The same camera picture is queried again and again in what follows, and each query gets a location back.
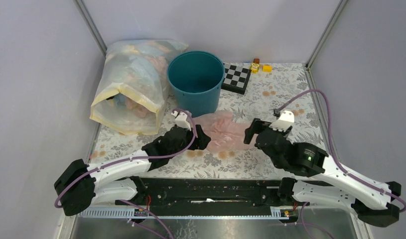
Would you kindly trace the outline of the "pink plastic trash bag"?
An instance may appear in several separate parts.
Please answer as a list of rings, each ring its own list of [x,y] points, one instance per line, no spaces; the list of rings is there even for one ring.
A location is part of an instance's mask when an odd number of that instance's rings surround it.
[[[202,126],[206,135],[211,137],[206,148],[211,153],[247,150],[255,143],[253,139],[250,144],[244,144],[245,129],[250,126],[250,123],[233,121],[231,112],[217,111],[196,117],[194,121]]]

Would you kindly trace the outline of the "teal plastic trash bin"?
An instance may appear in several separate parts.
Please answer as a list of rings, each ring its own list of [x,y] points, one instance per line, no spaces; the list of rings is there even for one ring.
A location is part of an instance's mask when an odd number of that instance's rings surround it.
[[[217,110],[224,75],[223,62],[205,51],[182,53],[167,68],[167,79],[178,107],[193,117]]]

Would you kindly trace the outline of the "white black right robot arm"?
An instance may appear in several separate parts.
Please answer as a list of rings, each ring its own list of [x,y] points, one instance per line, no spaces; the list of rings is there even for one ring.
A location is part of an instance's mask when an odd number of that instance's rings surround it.
[[[308,142],[292,143],[287,139],[291,124],[282,120],[273,123],[253,119],[245,129],[244,143],[267,155],[275,168],[295,176],[312,178],[325,185],[314,185],[293,178],[282,178],[277,191],[280,203],[308,203],[347,210],[366,224],[385,228],[396,223],[401,209],[392,203],[400,196],[401,185],[395,181],[378,182],[356,171],[338,166],[327,152]]]

